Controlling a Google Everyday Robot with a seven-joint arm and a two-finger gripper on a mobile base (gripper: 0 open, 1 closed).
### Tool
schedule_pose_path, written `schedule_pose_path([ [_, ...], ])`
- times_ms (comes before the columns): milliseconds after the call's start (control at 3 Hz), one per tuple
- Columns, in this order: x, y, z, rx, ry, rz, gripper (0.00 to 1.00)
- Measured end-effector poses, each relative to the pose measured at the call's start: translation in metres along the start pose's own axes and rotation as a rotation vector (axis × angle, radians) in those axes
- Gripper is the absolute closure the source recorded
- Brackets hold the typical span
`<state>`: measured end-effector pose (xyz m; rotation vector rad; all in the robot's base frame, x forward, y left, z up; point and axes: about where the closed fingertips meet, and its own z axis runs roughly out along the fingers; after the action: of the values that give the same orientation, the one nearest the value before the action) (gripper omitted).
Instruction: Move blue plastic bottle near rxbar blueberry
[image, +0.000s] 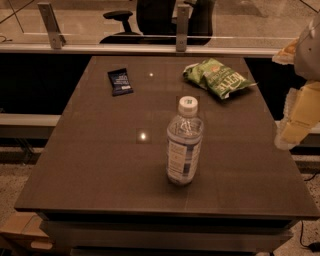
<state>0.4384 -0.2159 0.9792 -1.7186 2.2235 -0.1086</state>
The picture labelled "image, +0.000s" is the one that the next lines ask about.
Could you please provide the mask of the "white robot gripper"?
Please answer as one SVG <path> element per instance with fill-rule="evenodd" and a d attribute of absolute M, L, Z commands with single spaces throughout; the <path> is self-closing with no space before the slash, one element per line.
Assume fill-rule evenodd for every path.
<path fill-rule="evenodd" d="M 283 118 L 277 127 L 274 144 L 290 150 L 320 122 L 320 13 L 294 39 L 278 51 L 272 61 L 293 65 L 295 73 L 307 81 L 300 89 L 290 88 L 286 96 Z"/>

